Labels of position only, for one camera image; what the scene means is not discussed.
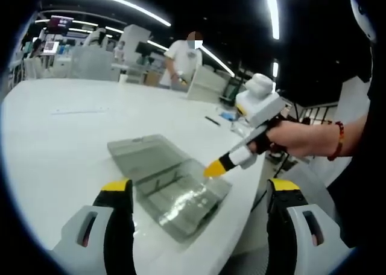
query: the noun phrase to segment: red beaded bracelet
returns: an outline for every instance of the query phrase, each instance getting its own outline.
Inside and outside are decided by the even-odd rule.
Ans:
[[[337,149],[335,150],[334,154],[327,157],[327,159],[331,162],[333,160],[335,160],[338,155],[340,154],[340,152],[342,151],[342,147],[343,147],[343,140],[344,140],[344,126],[343,126],[343,123],[338,121],[335,123],[337,126],[339,126],[339,142],[338,142],[338,146],[337,146]]]

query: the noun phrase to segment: black ceiling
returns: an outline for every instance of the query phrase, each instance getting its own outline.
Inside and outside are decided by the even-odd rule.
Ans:
[[[366,80],[370,73],[369,43],[353,18],[350,0],[277,0],[280,40],[272,38],[267,0],[126,1],[158,14],[172,26],[106,0],[42,0],[40,9],[87,11],[137,24],[164,46],[201,31],[204,44],[234,71],[241,61],[243,68],[271,76],[272,62],[277,60],[278,87],[303,106],[334,102],[342,82],[355,75]],[[124,28],[97,17],[72,16]]]

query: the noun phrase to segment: small blue object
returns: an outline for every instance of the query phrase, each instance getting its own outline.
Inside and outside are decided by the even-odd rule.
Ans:
[[[234,113],[229,113],[229,112],[223,112],[220,114],[222,118],[225,118],[226,120],[229,121],[234,121],[235,120],[235,114]]]

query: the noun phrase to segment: white counter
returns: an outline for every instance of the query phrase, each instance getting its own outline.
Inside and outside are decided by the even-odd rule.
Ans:
[[[162,134],[207,165],[241,138],[216,106],[188,101],[183,93],[108,81],[23,81],[5,98],[2,143],[8,182],[25,222],[43,247],[101,187],[122,177],[107,143]],[[221,127],[205,119],[210,116]],[[245,226],[264,156],[249,169],[224,177],[232,189],[218,213],[190,245],[175,242],[134,204],[137,273],[218,274]]]

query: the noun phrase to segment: bracelet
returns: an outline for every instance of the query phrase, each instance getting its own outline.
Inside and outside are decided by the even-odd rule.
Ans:
[[[335,160],[338,155],[340,154],[341,150],[342,150],[342,147],[343,147],[343,140],[344,140],[344,126],[343,126],[343,123],[338,121],[335,123],[337,126],[339,126],[339,143],[338,143],[338,146],[337,146],[337,149],[335,150],[334,154],[327,157],[327,159],[331,162],[333,160]]]

